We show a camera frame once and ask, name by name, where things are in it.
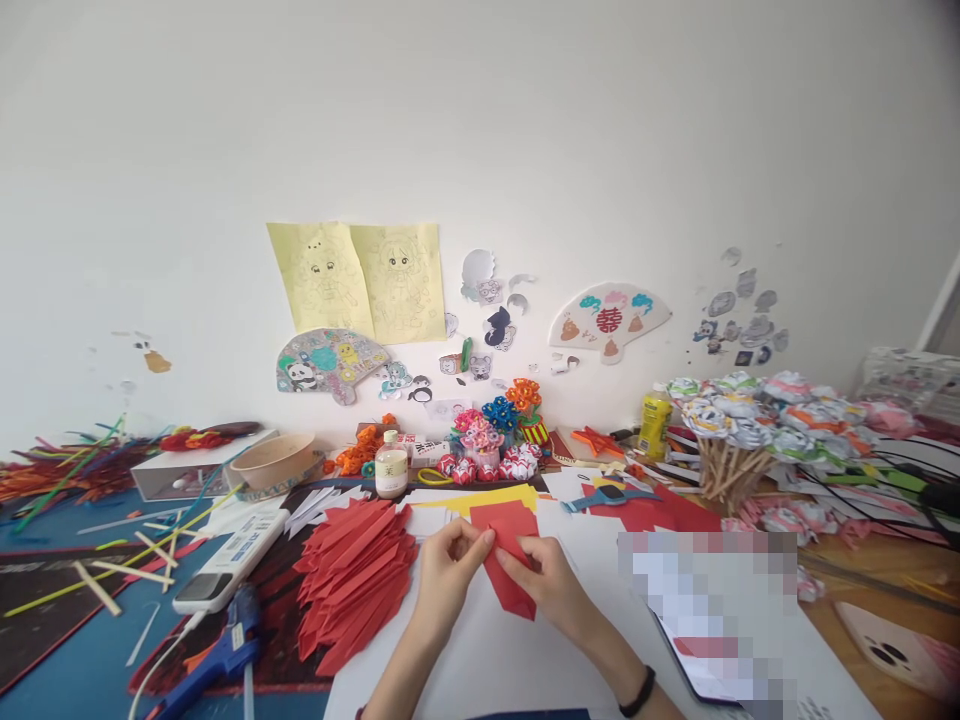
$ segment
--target hand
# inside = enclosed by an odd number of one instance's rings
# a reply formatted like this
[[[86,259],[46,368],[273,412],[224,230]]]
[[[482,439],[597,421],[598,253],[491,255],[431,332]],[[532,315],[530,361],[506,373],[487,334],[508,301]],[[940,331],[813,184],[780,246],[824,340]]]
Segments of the hand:
[[[510,553],[497,548],[497,560],[514,582],[527,591],[537,607],[560,632],[581,649],[603,615],[570,569],[556,538],[517,538],[523,551],[533,558],[533,570]]]
[[[490,553],[495,535],[493,530],[481,533],[457,518],[427,538],[420,550],[420,594],[411,624],[446,643],[470,581]]]

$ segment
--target pixelated area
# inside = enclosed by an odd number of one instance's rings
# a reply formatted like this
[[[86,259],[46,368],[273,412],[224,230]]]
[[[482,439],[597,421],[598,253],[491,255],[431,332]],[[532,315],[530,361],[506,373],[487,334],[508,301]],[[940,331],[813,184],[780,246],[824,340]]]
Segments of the pixelated area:
[[[695,694],[757,720],[809,716],[783,660],[799,611],[795,533],[622,533],[618,548]]]

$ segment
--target black wristband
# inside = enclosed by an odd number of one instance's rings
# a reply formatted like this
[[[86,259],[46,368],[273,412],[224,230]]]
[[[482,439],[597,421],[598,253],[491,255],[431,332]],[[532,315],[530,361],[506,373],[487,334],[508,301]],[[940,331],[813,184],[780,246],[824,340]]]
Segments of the black wristband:
[[[643,687],[640,688],[640,694],[637,695],[637,699],[634,700],[629,705],[621,705],[620,712],[626,718],[631,718],[636,715],[640,710],[646,705],[647,700],[650,699],[650,695],[653,694],[653,683],[657,678],[657,673],[654,672],[653,668],[649,665],[647,666],[647,679],[643,681]]]

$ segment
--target stack of red paper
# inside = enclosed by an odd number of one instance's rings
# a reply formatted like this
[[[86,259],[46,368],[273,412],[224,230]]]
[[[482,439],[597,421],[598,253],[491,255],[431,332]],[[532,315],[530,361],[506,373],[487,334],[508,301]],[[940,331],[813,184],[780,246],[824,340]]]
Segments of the stack of red paper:
[[[300,660],[320,646],[327,652],[317,675],[329,677],[363,650],[400,610],[410,589],[416,541],[401,512],[385,500],[353,501],[327,510],[294,565],[306,577],[300,586]]]

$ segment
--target glue bottle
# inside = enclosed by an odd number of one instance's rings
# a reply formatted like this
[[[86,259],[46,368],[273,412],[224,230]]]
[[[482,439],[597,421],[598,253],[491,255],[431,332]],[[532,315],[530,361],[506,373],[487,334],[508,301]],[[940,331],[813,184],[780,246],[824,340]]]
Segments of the glue bottle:
[[[397,431],[383,434],[383,445],[374,458],[377,495],[392,500],[407,489],[407,449],[397,442]]]
[[[667,386],[654,383],[653,391],[643,398],[643,426],[637,440],[637,450],[647,460],[660,462],[667,456],[667,425],[672,413]]]

